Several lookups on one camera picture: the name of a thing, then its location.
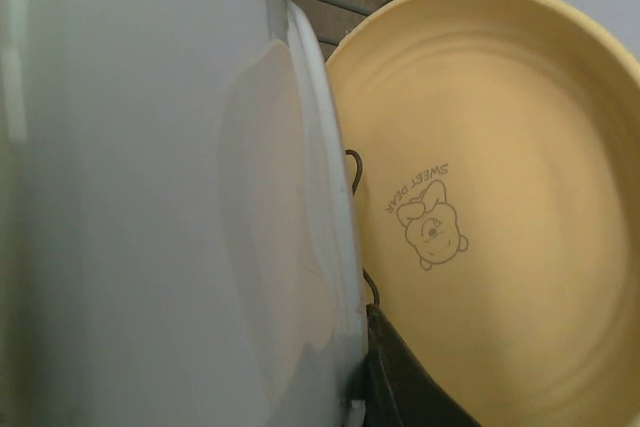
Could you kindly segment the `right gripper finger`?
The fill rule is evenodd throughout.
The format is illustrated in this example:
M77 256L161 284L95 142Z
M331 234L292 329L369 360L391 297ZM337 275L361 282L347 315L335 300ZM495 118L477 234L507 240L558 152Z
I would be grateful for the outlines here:
M476 426L427 373L382 310L367 306L366 426Z

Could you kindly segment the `white plate with coloured rim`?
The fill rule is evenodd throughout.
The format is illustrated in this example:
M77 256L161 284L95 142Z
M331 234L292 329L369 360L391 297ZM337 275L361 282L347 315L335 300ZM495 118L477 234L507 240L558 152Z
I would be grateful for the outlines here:
M1 0L1 422L360 426L324 58L289 0Z

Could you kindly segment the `orange plate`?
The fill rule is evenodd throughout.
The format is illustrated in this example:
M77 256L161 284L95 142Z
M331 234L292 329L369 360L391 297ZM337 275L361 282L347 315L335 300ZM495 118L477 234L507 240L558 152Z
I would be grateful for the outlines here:
M396 0L327 63L363 263L484 426L639 416L639 65L560 0Z

